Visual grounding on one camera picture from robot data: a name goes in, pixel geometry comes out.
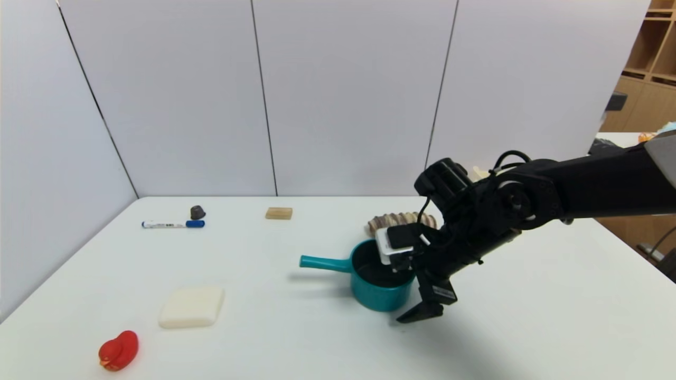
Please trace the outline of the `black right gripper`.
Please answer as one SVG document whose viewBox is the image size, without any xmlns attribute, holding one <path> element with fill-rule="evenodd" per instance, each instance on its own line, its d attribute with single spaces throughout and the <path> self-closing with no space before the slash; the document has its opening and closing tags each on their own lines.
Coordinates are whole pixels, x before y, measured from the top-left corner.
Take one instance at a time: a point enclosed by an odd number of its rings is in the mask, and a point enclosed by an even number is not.
<svg viewBox="0 0 676 380">
<path fill-rule="evenodd" d="M 471 239 L 434 245 L 423 236 L 416 236 L 413 270 L 423 301 L 396 318 L 396 322 L 413 323 L 441 317 L 443 305 L 451 305 L 458 299 L 450 277 L 467 265 L 481 262 L 486 255 L 486 243 L 483 239 Z"/>
</svg>

